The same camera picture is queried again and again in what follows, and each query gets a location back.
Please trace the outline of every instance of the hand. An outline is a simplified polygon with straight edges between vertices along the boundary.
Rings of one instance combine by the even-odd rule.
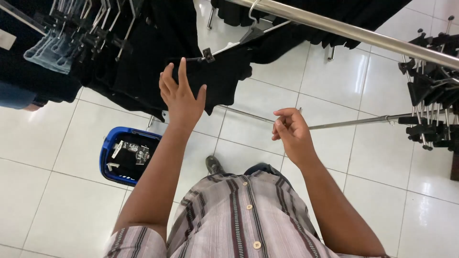
[[[159,76],[161,97],[169,108],[169,126],[184,129],[191,134],[204,111],[207,85],[201,86],[195,99],[186,77],[185,58],[180,60],[179,85],[172,78],[173,68],[174,64],[170,63]]]
[[[318,160],[309,127],[296,108],[274,111],[279,116],[273,125],[273,140],[282,139],[290,160],[299,168],[309,161]]]

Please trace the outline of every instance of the right hand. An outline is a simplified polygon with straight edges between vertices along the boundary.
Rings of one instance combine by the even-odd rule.
[[[299,168],[305,163],[317,160],[309,127],[296,108],[274,111],[279,116],[273,125],[272,140],[282,140],[285,153]]]

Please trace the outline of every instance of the sneaker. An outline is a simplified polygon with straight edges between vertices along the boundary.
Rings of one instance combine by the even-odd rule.
[[[222,165],[220,164],[220,161],[214,156],[208,156],[206,158],[206,167],[207,170],[209,171],[210,174],[224,174],[226,173],[223,170]]]

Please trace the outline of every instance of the forearm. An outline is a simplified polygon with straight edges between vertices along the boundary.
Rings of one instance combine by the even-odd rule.
[[[325,244],[337,253],[383,256],[381,242],[316,157],[301,165]]]
[[[158,233],[165,239],[190,134],[188,130],[169,125],[145,172],[122,208],[113,232],[130,225],[153,225],[155,230],[160,227]]]

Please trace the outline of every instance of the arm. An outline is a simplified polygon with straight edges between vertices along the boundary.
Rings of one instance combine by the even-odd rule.
[[[174,65],[160,75],[161,97],[169,109],[170,122],[145,172],[121,210],[113,233],[142,225],[158,232],[166,241],[166,229],[179,180],[186,143],[204,111],[206,86],[194,98],[186,77],[186,61],[179,67],[179,85],[172,79]]]
[[[273,140],[282,139],[285,152],[303,174],[309,198],[327,247],[337,253],[378,257],[385,251],[364,219],[352,207],[315,153],[309,128],[295,108],[280,116]]]

